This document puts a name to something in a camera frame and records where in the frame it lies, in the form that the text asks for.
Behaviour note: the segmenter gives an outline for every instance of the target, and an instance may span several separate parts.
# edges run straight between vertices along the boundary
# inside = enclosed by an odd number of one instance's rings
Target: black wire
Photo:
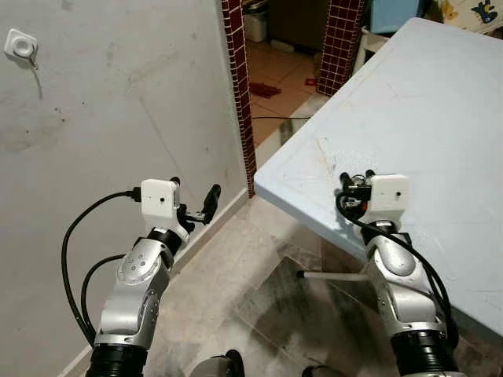
[[[118,254],[118,255],[113,255],[112,257],[101,259],[98,263],[93,265],[93,267],[91,267],[91,269],[87,272],[86,277],[84,278],[84,281],[82,283],[82,290],[80,291],[80,309],[82,310],[82,317],[84,319],[84,323],[87,326],[87,330],[93,336],[93,339],[96,336],[96,330],[94,330],[94,326],[91,323],[91,319],[89,318],[89,313],[87,312],[87,302],[86,302],[87,286],[89,285],[89,282],[91,280],[91,277],[93,276],[93,273],[97,269],[99,269],[105,263],[108,263],[111,261],[116,261],[117,259],[124,258],[124,255],[125,254]]]
[[[77,304],[75,303],[75,299],[73,298],[72,294],[72,287],[70,285],[70,280],[68,279],[68,266],[67,266],[67,253],[68,253],[68,241],[70,240],[70,235],[72,234],[73,230],[75,227],[82,221],[83,218],[85,218],[92,210],[94,210],[96,207],[100,206],[104,202],[113,199],[113,198],[118,198],[120,196],[129,196],[132,197],[134,195],[133,191],[123,191],[123,192],[116,192],[115,194],[111,194],[106,196],[105,198],[99,199],[96,203],[92,204],[89,206],[84,212],[82,212],[70,225],[66,233],[64,234],[64,239],[63,239],[63,244],[61,245],[61,274],[63,275],[63,285],[64,285],[64,292],[66,293],[66,297],[68,299],[68,304],[70,305],[70,309],[72,310],[73,316],[75,317],[75,320],[77,321],[77,324],[80,327],[80,330],[86,337],[86,340],[88,341],[89,344],[93,345],[94,343],[94,337],[90,333],[89,329],[87,328],[85,322],[82,319],[82,316],[79,312],[79,308],[77,307]]]
[[[337,210],[342,214],[347,220],[351,221],[353,224],[371,230],[373,232],[378,233],[379,235],[388,238],[389,240],[397,243],[404,249],[406,249],[410,254],[419,259],[419,261],[423,264],[424,271],[426,272],[426,277],[428,278],[428,282],[431,285],[431,290],[435,297],[435,300],[440,305],[440,308],[443,311],[446,327],[447,327],[447,338],[450,341],[450,344],[453,348],[455,348],[459,342],[459,333],[457,331],[456,323],[452,317],[452,308],[450,305],[449,295],[447,294],[447,289],[443,285],[442,279],[435,271],[433,266],[428,262],[428,260],[423,257],[418,251],[416,251],[412,246],[410,246],[407,242],[400,240],[399,238],[392,236],[391,234],[369,224],[359,221],[356,218],[351,218],[347,215],[346,211],[343,209],[341,204],[341,199],[343,197],[347,197],[345,192],[340,192],[336,196],[336,207]]]
[[[301,116],[299,118],[290,118],[289,116],[252,116],[252,119],[311,119],[311,117]]]

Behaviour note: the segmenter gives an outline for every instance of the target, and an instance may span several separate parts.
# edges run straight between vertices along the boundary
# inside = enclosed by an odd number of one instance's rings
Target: red tile trim
[[[350,78],[365,0],[329,0],[329,17],[316,91],[333,96]]]
[[[229,68],[233,80],[234,101],[236,103],[237,119],[239,122],[241,147],[243,148],[248,195],[252,197],[255,194],[253,176],[257,171],[257,163],[253,143],[241,1],[222,0],[222,15],[229,52]]]

